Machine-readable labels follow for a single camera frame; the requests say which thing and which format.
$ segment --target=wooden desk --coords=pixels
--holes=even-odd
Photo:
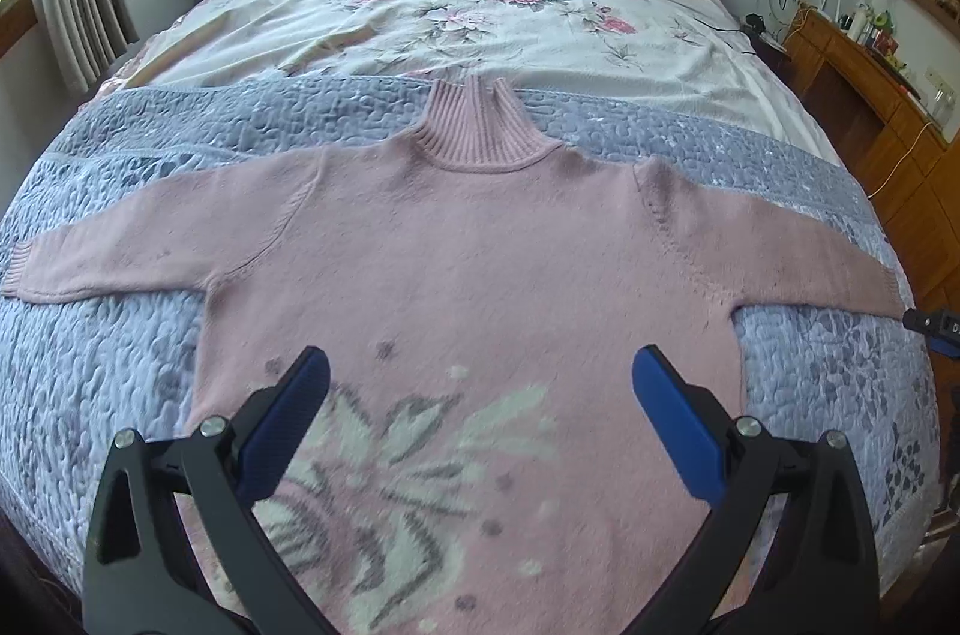
[[[798,10],[786,49],[787,85],[867,194],[880,189],[917,140],[872,205],[917,306],[960,311],[960,142],[947,143],[932,122],[920,134],[928,123],[925,112],[885,66],[816,11]],[[960,386],[960,363],[931,360],[946,440],[949,389]]]

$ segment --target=blue gripper pad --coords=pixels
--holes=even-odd
[[[696,499],[715,507],[727,491],[723,452],[683,393],[685,383],[656,346],[634,357],[634,393]]]
[[[287,465],[330,391],[330,362],[319,348],[307,348],[275,389],[272,405],[238,455],[236,497],[253,506],[272,496]]]
[[[951,359],[960,359],[960,348],[957,348],[952,343],[948,343],[947,340],[930,338],[930,350],[945,357],[950,357]]]

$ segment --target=ribbed collar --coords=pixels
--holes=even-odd
[[[477,77],[464,86],[434,83],[411,134],[435,164],[462,172],[521,170],[563,144],[536,128],[505,80],[490,92]]]

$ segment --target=window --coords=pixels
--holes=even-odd
[[[31,0],[0,0],[0,56],[37,22]]]

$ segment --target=bed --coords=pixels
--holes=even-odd
[[[416,119],[431,79],[468,74],[507,78],[541,129],[588,153],[658,154],[698,182],[824,220],[896,268],[912,303],[869,201],[719,0],[205,0],[144,44],[37,162],[0,225],[0,276],[16,240],[154,179],[385,138]],[[0,301],[0,506],[73,592],[112,434],[189,429],[201,312],[186,292]],[[746,410],[780,434],[851,438],[886,589],[938,496],[922,340],[891,319],[824,309],[745,308],[734,320]],[[258,517],[282,543],[280,511]],[[754,565],[775,519],[772,504]]]

